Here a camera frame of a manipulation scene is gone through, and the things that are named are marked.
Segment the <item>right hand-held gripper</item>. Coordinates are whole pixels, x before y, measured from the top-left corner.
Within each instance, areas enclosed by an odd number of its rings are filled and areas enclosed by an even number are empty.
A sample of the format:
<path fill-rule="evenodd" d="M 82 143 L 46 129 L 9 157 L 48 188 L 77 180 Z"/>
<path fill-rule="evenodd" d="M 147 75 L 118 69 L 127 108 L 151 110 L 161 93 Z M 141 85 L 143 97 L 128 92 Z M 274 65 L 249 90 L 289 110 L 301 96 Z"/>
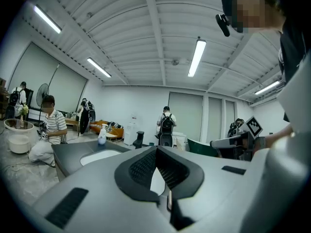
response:
<path fill-rule="evenodd" d="M 255 117 L 251 117 L 247 121 L 238 118 L 231 123 L 227 137 L 210 141 L 210 146 L 217 149 L 223 158 L 251 160 L 255 141 L 261 132 L 262 127 Z"/>

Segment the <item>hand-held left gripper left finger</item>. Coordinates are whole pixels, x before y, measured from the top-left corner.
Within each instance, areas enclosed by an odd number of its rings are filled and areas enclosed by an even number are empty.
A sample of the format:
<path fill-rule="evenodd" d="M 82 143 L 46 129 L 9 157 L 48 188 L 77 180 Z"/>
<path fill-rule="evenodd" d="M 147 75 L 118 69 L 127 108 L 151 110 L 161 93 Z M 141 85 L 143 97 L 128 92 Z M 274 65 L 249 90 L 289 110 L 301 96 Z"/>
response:
<path fill-rule="evenodd" d="M 119 164 L 147 150 L 130 150 L 83 166 L 46 192 L 34 209 L 47 217 L 71 190 L 81 188 L 87 194 L 64 226 L 67 233 L 174 232 L 154 202 L 132 200 L 115 183 Z"/>

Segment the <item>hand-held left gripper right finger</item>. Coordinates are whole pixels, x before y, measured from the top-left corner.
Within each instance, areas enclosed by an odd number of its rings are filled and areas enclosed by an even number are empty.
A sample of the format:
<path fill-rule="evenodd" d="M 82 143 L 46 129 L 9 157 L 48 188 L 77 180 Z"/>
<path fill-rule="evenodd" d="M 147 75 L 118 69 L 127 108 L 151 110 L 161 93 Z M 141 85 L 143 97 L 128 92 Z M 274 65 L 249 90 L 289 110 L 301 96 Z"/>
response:
<path fill-rule="evenodd" d="M 157 164 L 182 173 L 174 186 L 172 223 L 157 216 L 159 233 L 247 233 L 258 188 L 258 157 L 251 162 L 157 148 Z"/>

